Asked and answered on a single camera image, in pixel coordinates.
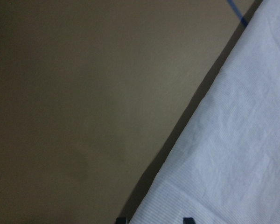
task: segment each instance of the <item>blue cable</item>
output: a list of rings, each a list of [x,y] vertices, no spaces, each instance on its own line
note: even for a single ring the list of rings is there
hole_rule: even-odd
[[[243,15],[241,14],[240,10],[236,6],[236,4],[233,2],[233,0],[227,0],[227,2],[229,3],[230,7],[233,9],[233,11],[237,15],[237,17],[239,18],[239,20],[241,20],[241,23],[244,25],[244,27],[247,27],[248,22],[245,20],[245,18],[243,17]]]

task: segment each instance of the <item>white fabric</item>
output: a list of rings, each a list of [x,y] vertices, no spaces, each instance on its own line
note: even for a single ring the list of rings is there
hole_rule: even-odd
[[[280,224],[280,0],[264,0],[130,224]]]

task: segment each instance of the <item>black object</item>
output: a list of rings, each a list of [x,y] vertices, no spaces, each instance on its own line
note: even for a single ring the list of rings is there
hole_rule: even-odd
[[[126,217],[119,217],[116,219],[115,224],[127,224]],[[183,218],[183,224],[196,224],[193,218]]]
[[[126,217],[119,217],[116,219],[115,224],[127,224],[127,218]]]
[[[193,218],[183,218],[183,224],[196,224]]]

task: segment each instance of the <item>white sheet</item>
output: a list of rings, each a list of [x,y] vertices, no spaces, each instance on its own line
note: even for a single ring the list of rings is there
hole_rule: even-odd
[[[131,224],[280,224],[280,0],[264,0]]]

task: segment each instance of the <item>blue cord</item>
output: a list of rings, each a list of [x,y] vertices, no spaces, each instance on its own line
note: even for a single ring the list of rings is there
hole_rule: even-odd
[[[237,15],[237,17],[239,18],[239,20],[241,20],[241,23],[244,25],[244,27],[247,27],[248,22],[245,20],[245,18],[243,17],[243,15],[241,14],[240,10],[236,6],[236,4],[233,2],[233,0],[227,0],[227,2],[229,3],[230,7],[233,9],[233,11]]]

